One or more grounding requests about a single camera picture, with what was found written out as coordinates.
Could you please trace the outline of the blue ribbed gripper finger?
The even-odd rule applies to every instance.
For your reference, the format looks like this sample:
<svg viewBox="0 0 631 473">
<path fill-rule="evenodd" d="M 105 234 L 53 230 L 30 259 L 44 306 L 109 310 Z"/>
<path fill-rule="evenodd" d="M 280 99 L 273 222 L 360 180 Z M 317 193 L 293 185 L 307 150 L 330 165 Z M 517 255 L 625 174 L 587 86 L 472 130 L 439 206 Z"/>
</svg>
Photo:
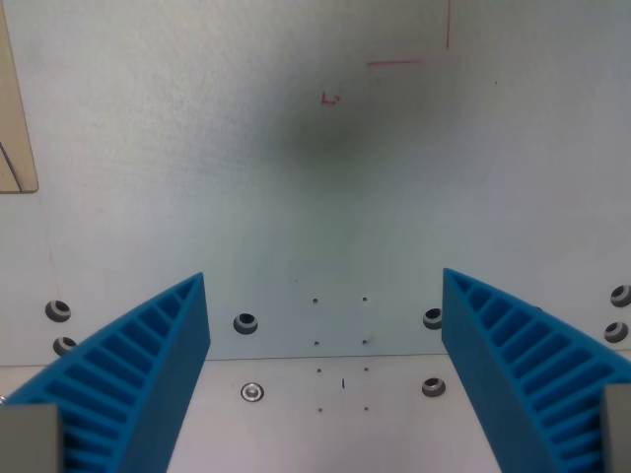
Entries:
<svg viewBox="0 0 631 473">
<path fill-rule="evenodd" d="M 442 341 L 504 472 L 601 472 L 604 388 L 630 364 L 497 288 L 443 272 Z"/>
<path fill-rule="evenodd" d="M 165 472 L 210 345 L 197 273 L 71 348 L 6 403 L 58 408 L 68 472 Z"/>
</svg>

